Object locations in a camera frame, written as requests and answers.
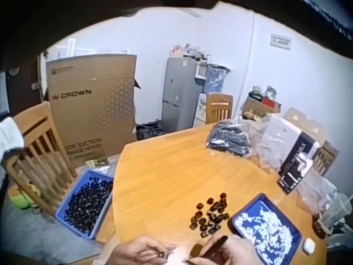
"wooden table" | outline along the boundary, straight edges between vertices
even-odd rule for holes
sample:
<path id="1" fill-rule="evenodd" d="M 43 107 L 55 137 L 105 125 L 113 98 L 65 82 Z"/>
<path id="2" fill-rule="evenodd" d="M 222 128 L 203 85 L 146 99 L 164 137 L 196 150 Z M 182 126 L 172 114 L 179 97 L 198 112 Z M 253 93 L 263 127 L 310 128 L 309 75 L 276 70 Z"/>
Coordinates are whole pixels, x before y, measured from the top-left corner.
<path id="1" fill-rule="evenodd" d="M 212 125 L 184 130 L 125 146 L 113 187 L 115 228 L 122 242 L 139 235 L 178 244 L 180 264 L 196 243 L 205 243 L 199 230 L 190 230 L 190 219 L 199 202 L 226 192 L 232 216 L 259 193 L 265 193 L 301 231 L 312 238 L 315 253 L 307 256 L 300 244 L 291 264 L 326 264 L 326 243 L 314 234 L 311 215 L 297 192 L 285 195 L 277 186 L 278 175 L 265 172 L 254 162 L 204 147 Z M 221 231 L 230 234 L 226 222 Z"/>

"white cap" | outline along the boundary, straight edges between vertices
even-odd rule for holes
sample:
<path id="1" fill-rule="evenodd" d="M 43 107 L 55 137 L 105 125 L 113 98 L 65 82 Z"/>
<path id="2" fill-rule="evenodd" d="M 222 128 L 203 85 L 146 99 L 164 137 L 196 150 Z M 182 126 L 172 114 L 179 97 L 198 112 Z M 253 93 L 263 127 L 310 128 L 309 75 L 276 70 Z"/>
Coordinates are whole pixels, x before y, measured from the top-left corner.
<path id="1" fill-rule="evenodd" d="M 311 255 L 315 251 L 315 242 L 311 238 L 305 239 L 303 243 L 303 250 L 307 255 Z"/>

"hand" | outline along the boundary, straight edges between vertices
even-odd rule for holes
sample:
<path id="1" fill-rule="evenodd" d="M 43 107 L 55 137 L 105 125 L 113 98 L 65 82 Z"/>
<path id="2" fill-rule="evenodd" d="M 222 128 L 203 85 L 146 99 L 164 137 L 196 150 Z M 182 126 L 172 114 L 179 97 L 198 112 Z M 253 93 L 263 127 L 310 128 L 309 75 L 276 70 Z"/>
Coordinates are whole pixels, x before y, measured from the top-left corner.
<path id="1" fill-rule="evenodd" d="M 106 265 L 165 264 L 167 257 L 176 247 L 177 245 L 161 243 L 149 236 L 140 236 L 126 244 L 116 246 Z M 164 253 L 165 258 L 158 258 L 160 252 Z"/>
<path id="2" fill-rule="evenodd" d="M 202 248 L 200 256 L 204 255 L 221 237 L 221 234 L 213 235 Z M 224 265 L 263 265 L 252 242 L 236 235 L 230 235 L 220 251 L 222 252 L 223 258 L 226 260 Z M 217 265 L 215 262 L 201 257 L 192 258 L 190 262 L 195 265 Z"/>

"red item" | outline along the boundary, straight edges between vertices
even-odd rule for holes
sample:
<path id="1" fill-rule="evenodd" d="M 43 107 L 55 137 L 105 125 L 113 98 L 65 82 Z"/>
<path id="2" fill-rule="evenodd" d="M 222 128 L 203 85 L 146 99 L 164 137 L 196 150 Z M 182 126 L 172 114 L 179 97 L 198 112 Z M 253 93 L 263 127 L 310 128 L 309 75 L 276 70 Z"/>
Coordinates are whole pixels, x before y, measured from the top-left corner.
<path id="1" fill-rule="evenodd" d="M 268 97 L 263 97 L 263 100 L 261 101 L 263 104 L 274 108 L 275 107 L 275 102 L 273 102 L 272 100 L 270 100 Z"/>

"wall switch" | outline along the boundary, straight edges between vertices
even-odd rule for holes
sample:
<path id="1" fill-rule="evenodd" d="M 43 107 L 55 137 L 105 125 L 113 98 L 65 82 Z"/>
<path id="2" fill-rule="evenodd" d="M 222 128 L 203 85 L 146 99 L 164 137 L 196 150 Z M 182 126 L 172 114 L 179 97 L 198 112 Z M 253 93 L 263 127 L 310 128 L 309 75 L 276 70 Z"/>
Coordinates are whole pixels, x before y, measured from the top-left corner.
<path id="1" fill-rule="evenodd" d="M 271 43 L 270 43 L 271 46 L 279 47 L 286 50 L 291 50 L 291 44 L 292 44 L 291 38 L 271 34 Z"/>

